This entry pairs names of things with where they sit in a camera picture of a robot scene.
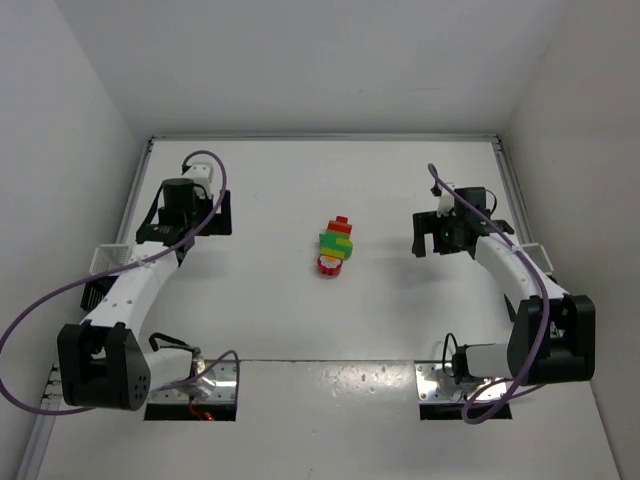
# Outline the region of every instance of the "toy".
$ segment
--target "toy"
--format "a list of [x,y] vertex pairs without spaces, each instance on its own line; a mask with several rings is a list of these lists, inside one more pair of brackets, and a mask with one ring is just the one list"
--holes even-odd
[[347,217],[336,217],[327,226],[327,232],[320,234],[320,256],[318,270],[328,277],[337,276],[342,263],[351,256],[353,243],[349,240],[352,226]]

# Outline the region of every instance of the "white table surface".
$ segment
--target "white table surface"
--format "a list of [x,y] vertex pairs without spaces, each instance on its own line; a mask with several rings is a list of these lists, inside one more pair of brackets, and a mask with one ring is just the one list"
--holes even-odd
[[[437,206],[428,162],[447,180],[492,189],[495,218],[511,222],[490,143],[157,142],[129,242],[158,185],[200,148],[227,166],[234,232],[197,239],[143,338],[161,331],[208,356],[235,348],[270,360],[430,359],[449,331],[467,343],[509,338],[502,293],[468,255],[411,253],[412,214]],[[326,279],[318,234],[336,215],[349,217],[354,251]]]
[[[509,336],[501,292],[467,255],[411,254],[411,215],[436,206],[429,161],[492,189],[496,218],[511,221],[490,143],[159,141],[129,239],[159,183],[200,148],[227,165],[234,233],[197,240],[143,335],[249,359],[238,419],[59,418],[38,478],[618,478],[588,383],[514,401],[513,420],[419,420],[407,360],[439,358],[448,331],[464,343]],[[354,253],[324,279],[317,236],[336,215],[354,226]]]

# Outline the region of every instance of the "lego brick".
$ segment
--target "lego brick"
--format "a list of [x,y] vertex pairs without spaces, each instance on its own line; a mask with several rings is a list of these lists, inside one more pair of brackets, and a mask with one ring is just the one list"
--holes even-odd
[[332,232],[342,232],[346,234],[351,234],[351,225],[348,223],[340,223],[334,222],[333,220],[329,222],[329,226],[327,227],[327,231]]
[[320,249],[320,254],[321,255],[328,255],[330,257],[336,257],[339,258],[340,260],[344,260],[346,257],[345,252],[341,252],[339,250],[334,250],[333,248],[328,248],[328,247],[322,247]]
[[333,232],[324,233],[320,235],[320,246],[333,248],[345,253],[351,253],[353,250],[353,243],[348,238],[336,235]]

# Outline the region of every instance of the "red lego brick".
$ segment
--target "red lego brick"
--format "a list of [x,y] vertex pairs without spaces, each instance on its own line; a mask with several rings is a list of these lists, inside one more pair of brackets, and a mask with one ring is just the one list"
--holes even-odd
[[341,232],[351,235],[351,225],[348,223],[331,221],[329,222],[329,226],[327,226],[327,231]]

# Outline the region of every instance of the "green lego brick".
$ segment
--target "green lego brick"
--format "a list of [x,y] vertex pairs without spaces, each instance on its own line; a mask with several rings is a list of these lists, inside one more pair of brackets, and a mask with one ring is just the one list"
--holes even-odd
[[340,260],[344,260],[346,257],[345,252],[341,252],[339,250],[334,250],[333,248],[322,247],[320,249],[320,255],[328,255],[329,257],[336,257]]
[[320,235],[320,245],[323,247],[339,250],[348,255],[351,255],[353,250],[353,243],[348,238],[344,238],[333,233],[325,233]]

